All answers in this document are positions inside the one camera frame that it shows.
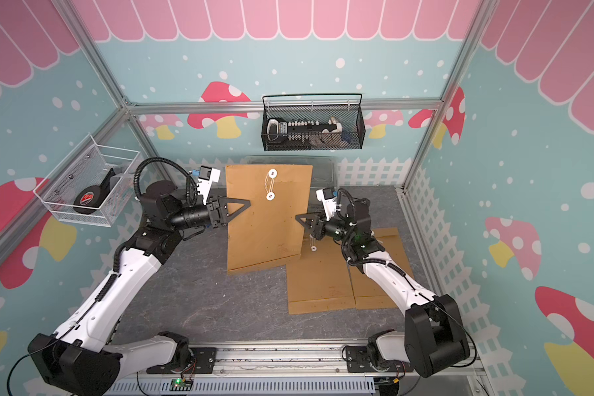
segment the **red mushroom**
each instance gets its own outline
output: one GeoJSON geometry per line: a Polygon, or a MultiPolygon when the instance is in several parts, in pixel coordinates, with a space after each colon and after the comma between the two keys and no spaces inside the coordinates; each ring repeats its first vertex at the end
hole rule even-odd
{"type": "Polygon", "coordinates": [[[544,344],[561,380],[575,395],[594,395],[594,305],[544,286],[535,290],[535,301],[563,337],[573,341],[544,344]]]}
{"type": "Polygon", "coordinates": [[[484,237],[492,235],[499,240],[488,248],[495,263],[504,268],[516,257],[524,278],[531,281],[541,265],[541,242],[535,226],[528,222],[509,218],[489,217],[486,219],[484,237]]]}
{"type": "MultiPolygon", "coordinates": [[[[442,148],[442,139],[445,136],[445,132],[449,131],[451,136],[451,142],[453,145],[457,145],[462,136],[462,129],[464,128],[464,118],[466,106],[464,102],[464,91],[458,87],[455,92],[455,96],[451,101],[451,106],[446,109],[446,115],[438,127],[438,132],[433,138],[433,146],[437,149],[442,148]]],[[[426,127],[431,120],[431,110],[420,110],[410,120],[409,126],[412,128],[426,127]]]]}
{"type": "MultiPolygon", "coordinates": [[[[42,178],[18,179],[0,186],[0,231],[33,199],[33,189],[42,181],[42,178]]],[[[14,289],[30,278],[40,246],[47,249],[56,261],[60,261],[76,239],[75,227],[60,223],[47,213],[0,265],[2,286],[14,289]]]]}
{"type": "Polygon", "coordinates": [[[363,119],[365,120],[365,128],[372,129],[370,136],[368,136],[370,139],[385,137],[385,125],[396,125],[399,127],[405,123],[403,112],[400,110],[373,111],[366,114],[363,119]]]}
{"type": "Polygon", "coordinates": [[[168,125],[182,127],[181,119],[175,114],[144,114],[139,117],[139,121],[143,128],[148,132],[148,135],[156,135],[161,140],[172,140],[175,135],[170,131],[168,125]]]}
{"type": "MultiPolygon", "coordinates": [[[[203,92],[200,102],[250,102],[245,94],[233,85],[226,82],[214,81],[203,92]]],[[[259,118],[259,113],[233,113],[233,114],[190,114],[187,123],[196,129],[206,128],[214,122],[218,125],[218,138],[234,139],[242,134],[236,125],[235,116],[245,118],[259,118]]]]}

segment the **white polka dot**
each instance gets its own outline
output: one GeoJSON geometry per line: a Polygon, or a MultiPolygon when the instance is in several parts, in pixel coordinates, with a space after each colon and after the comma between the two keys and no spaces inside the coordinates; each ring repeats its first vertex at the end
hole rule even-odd
{"type": "Polygon", "coordinates": [[[14,181],[16,187],[22,191],[32,191],[37,186],[35,178],[18,179],[14,181]]]}
{"type": "Polygon", "coordinates": [[[594,182],[585,183],[583,187],[581,187],[581,195],[586,200],[593,200],[594,199],[594,182]]]}
{"type": "Polygon", "coordinates": [[[524,247],[524,240],[521,239],[519,236],[514,237],[512,239],[512,247],[514,247],[517,250],[520,250],[524,247]]]}
{"type": "Polygon", "coordinates": [[[203,124],[203,128],[207,128],[209,125],[214,123],[214,120],[212,120],[210,118],[203,118],[201,123],[203,124]]]}
{"type": "Polygon", "coordinates": [[[587,319],[594,322],[594,305],[583,300],[579,300],[578,298],[575,298],[575,303],[577,304],[578,311],[582,313],[587,319]]]}
{"type": "Polygon", "coordinates": [[[578,244],[578,251],[580,251],[581,253],[590,253],[590,245],[588,245],[585,242],[581,242],[578,244]]]}
{"type": "Polygon", "coordinates": [[[574,328],[570,321],[568,321],[565,317],[559,315],[558,313],[551,313],[547,316],[548,320],[556,326],[557,329],[561,330],[563,334],[570,337],[571,340],[574,339],[574,328]]]}
{"type": "Polygon", "coordinates": [[[530,270],[530,268],[523,267],[521,269],[521,274],[524,276],[524,278],[526,278],[526,281],[533,280],[533,272],[530,270]]]}
{"type": "Polygon", "coordinates": [[[541,255],[541,241],[534,241],[532,244],[532,248],[536,254],[538,254],[539,256],[541,255]]]}
{"type": "Polygon", "coordinates": [[[242,94],[242,91],[240,91],[238,88],[234,87],[233,85],[229,85],[229,93],[233,96],[240,96],[242,94]]]}
{"type": "Polygon", "coordinates": [[[28,269],[35,268],[35,262],[37,261],[37,250],[40,247],[34,246],[27,249],[22,255],[22,264],[28,269]]]}

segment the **white picket fence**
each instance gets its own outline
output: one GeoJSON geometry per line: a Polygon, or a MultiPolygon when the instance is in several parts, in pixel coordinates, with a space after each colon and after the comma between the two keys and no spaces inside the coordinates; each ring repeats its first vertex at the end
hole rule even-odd
{"type": "Polygon", "coordinates": [[[439,281],[460,306],[462,321],[475,339],[493,389],[501,396],[523,396],[526,380],[511,369],[512,352],[500,346],[497,336],[501,329],[488,318],[490,307],[479,299],[480,285],[471,281],[472,269],[462,261],[464,251],[457,249],[457,236],[449,233],[451,223],[445,223],[445,211],[440,210],[440,199],[434,198],[425,174],[420,167],[408,192],[439,281]]]}
{"type": "MultiPolygon", "coordinates": [[[[206,167],[220,169],[224,172],[226,165],[232,165],[236,162],[228,159],[226,163],[223,163],[216,158],[214,162],[208,162],[202,159],[199,163],[193,160],[189,160],[186,163],[176,160],[176,163],[187,171],[198,169],[200,165],[204,165],[206,167]]],[[[398,158],[392,162],[387,162],[385,158],[379,162],[375,162],[372,158],[366,162],[361,162],[359,158],[350,162],[347,158],[344,158],[337,163],[337,179],[340,186],[400,186],[403,184],[411,165],[411,158],[406,159],[404,162],[398,161],[398,158]]],[[[185,182],[185,178],[180,172],[172,172],[172,175],[179,185],[185,182]]],[[[225,186],[225,178],[221,177],[220,182],[216,186],[225,186]]]]}

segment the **metal bracket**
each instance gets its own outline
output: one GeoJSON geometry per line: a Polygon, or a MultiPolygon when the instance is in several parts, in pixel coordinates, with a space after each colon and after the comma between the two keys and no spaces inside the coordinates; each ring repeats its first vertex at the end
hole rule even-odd
{"type": "Polygon", "coordinates": [[[387,371],[378,371],[370,364],[366,346],[346,346],[346,359],[348,362],[348,373],[411,373],[412,365],[408,362],[394,361],[387,371]]]}

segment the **metal rail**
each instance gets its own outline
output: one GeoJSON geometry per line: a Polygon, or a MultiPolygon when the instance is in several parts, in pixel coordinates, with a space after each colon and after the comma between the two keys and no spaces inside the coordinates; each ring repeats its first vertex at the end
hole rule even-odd
{"type": "Polygon", "coordinates": [[[453,97],[460,86],[460,82],[464,77],[464,73],[473,59],[473,55],[475,54],[479,40],[481,39],[482,34],[486,29],[486,25],[490,20],[497,4],[498,0],[482,0],[480,4],[478,4],[475,18],[471,22],[466,39],[462,43],[460,53],[458,54],[457,60],[455,61],[455,65],[453,65],[453,70],[451,71],[449,81],[446,84],[444,94],[442,95],[444,105],[435,111],[433,118],[429,123],[429,127],[427,128],[427,132],[422,137],[420,146],[418,146],[416,155],[413,158],[412,167],[409,172],[407,172],[407,176],[403,182],[404,192],[407,192],[409,181],[414,178],[416,172],[418,172],[420,164],[429,152],[431,140],[437,133],[438,128],[440,128],[440,124],[446,115],[448,106],[451,104],[451,100],[453,100],[453,97]]]}

